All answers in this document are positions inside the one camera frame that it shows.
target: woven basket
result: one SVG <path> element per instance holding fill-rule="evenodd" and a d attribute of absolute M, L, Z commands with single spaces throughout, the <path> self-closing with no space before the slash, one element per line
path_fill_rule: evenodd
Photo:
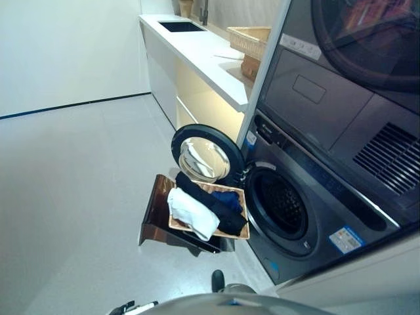
<path fill-rule="evenodd" d="M 245 193 L 240 188 L 223 186 L 218 184 L 209 184 L 206 182 L 198 182 L 194 181 L 201 189 L 205 190 L 206 192 L 237 192 L 239 195 L 239 203 L 242 206 L 242 213 L 241 215 L 248 220 L 248 213 L 247 213 L 247 206 L 245 204 Z M 174 219 L 172 215 L 169 215 L 169 227 L 174 228 L 175 230 L 182 230 L 182 231 L 189 231 L 192 232 L 192 229 L 186 226 L 183 222 Z M 227 234 L 221 232 L 219 229 L 213 233 L 214 236 L 222 236 L 224 238 L 234 238 L 237 240 L 248 240 L 249 239 L 249 223 L 245 224 L 241 230 L 241 234 L 239 236 Z"/>
<path fill-rule="evenodd" d="M 267 27 L 227 28 L 230 33 L 230 46 L 254 59 L 261 60 L 270 30 L 271 28 Z"/>

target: sticker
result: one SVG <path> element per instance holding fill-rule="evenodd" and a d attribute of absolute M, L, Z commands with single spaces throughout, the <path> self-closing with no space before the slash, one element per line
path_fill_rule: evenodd
<path fill-rule="evenodd" d="M 257 136 L 254 135 L 251 131 L 248 131 L 246 140 L 247 140 L 248 146 L 252 147 L 255 145 L 255 142 L 257 141 Z"/>
<path fill-rule="evenodd" d="M 342 252 L 347 254 L 363 246 L 365 242 L 349 226 L 336 231 L 329 240 Z"/>
<path fill-rule="evenodd" d="M 280 45 L 314 60 L 319 60 L 322 54 L 318 46 L 287 34 L 282 34 Z"/>

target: countertop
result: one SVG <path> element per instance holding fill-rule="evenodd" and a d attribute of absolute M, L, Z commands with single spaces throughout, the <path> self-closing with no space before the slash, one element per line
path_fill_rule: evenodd
<path fill-rule="evenodd" d="M 144 27 L 157 35 L 236 111 L 247 110 L 251 88 L 249 82 L 238 79 L 242 60 L 214 55 L 216 52 L 231 49 L 229 41 L 208 30 L 170 32 L 159 23 L 191 21 L 188 18 L 170 14 L 142 14 L 139 17 Z"/>

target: white towel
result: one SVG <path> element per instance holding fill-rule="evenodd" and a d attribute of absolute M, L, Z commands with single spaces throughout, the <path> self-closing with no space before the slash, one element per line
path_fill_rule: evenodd
<path fill-rule="evenodd" d="M 210 240 L 220 220 L 209 208 L 186 194 L 181 188 L 172 188 L 167 202 L 169 213 L 174 219 L 187 224 L 201 240 Z"/>

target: brown tray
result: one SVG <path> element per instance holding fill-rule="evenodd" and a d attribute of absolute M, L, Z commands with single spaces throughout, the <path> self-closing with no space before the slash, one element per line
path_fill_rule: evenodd
<path fill-rule="evenodd" d="M 243 189 L 235 188 L 235 187 L 229 187 L 229 186 L 223 186 L 218 184 L 209 184 L 206 182 L 198 182 L 193 180 L 198 186 L 201 187 L 201 189 L 205 190 L 206 192 L 237 192 L 239 195 L 239 203 L 242 206 L 242 213 L 241 215 L 248 220 L 248 213 L 247 213 L 247 206 L 245 203 L 245 193 Z M 174 228 L 175 230 L 182 230 L 182 231 L 189 231 L 192 232 L 192 229 L 186 226 L 183 222 L 174 219 L 172 215 L 169 215 L 169 227 Z M 248 240 L 249 239 L 249 223 L 245 224 L 241 230 L 241 234 L 239 236 L 226 234 L 224 232 L 221 232 L 219 229 L 217 229 L 214 233 L 214 236 L 221 236 L 224 238 L 234 238 L 236 240 Z"/>

